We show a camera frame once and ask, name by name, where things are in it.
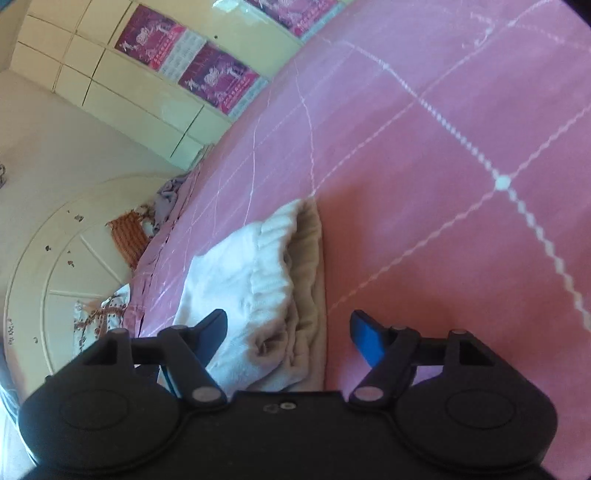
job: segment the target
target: wall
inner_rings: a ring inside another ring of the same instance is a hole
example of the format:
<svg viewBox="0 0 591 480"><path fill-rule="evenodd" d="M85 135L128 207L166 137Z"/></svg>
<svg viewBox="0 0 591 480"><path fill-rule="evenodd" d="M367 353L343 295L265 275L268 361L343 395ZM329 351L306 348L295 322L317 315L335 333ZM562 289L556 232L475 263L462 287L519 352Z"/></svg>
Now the wall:
<svg viewBox="0 0 591 480"><path fill-rule="evenodd" d="M0 312L18 257L41 224L84 189L134 173L180 170L57 95L0 73Z"/></svg>
<svg viewBox="0 0 591 480"><path fill-rule="evenodd" d="M188 169L344 6L33 0L11 70Z"/></svg>
<svg viewBox="0 0 591 480"><path fill-rule="evenodd" d="M31 0L14 0L0 13L0 72L10 65L12 50Z"/></svg>

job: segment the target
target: beige cloth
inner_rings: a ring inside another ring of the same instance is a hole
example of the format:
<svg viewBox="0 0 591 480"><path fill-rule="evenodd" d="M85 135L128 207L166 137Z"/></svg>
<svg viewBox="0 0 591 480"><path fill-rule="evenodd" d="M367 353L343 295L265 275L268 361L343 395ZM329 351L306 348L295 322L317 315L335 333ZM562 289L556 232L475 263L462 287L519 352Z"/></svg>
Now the beige cloth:
<svg viewBox="0 0 591 480"><path fill-rule="evenodd" d="M193 258L174 325L226 311L228 335L207 370L227 394L322 390L321 233L314 201L296 200Z"/></svg>

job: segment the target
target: orange cloth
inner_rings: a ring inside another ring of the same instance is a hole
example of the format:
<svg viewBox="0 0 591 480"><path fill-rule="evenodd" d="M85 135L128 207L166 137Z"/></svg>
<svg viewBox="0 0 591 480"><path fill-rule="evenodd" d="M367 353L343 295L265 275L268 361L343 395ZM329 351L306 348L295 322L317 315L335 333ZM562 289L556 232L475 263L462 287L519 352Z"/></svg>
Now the orange cloth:
<svg viewBox="0 0 591 480"><path fill-rule="evenodd" d="M133 269L137 268L150 241L142 228L142 220L143 217L138 212L129 212L107 223L117 250Z"/></svg>

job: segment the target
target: purple cloth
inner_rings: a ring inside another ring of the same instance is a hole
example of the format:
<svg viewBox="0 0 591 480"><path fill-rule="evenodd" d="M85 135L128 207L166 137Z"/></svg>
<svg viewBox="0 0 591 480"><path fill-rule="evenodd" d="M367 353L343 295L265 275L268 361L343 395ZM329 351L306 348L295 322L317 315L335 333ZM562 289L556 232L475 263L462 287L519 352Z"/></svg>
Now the purple cloth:
<svg viewBox="0 0 591 480"><path fill-rule="evenodd" d="M178 200L178 190L187 180L188 173L167 181L154 198L154 233L164 225Z"/></svg>

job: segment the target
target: white wall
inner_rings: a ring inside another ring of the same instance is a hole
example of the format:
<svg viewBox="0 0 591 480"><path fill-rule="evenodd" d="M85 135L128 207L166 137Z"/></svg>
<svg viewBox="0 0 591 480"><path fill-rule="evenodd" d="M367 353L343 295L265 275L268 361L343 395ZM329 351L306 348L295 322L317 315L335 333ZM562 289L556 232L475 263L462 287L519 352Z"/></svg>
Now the white wall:
<svg viewBox="0 0 591 480"><path fill-rule="evenodd" d="M14 0L0 13L0 72L10 65L10 58L22 20L31 0Z"/></svg>
<svg viewBox="0 0 591 480"><path fill-rule="evenodd" d="M179 172L161 157L19 77L0 73L0 312L31 237L88 187L134 173Z"/></svg>

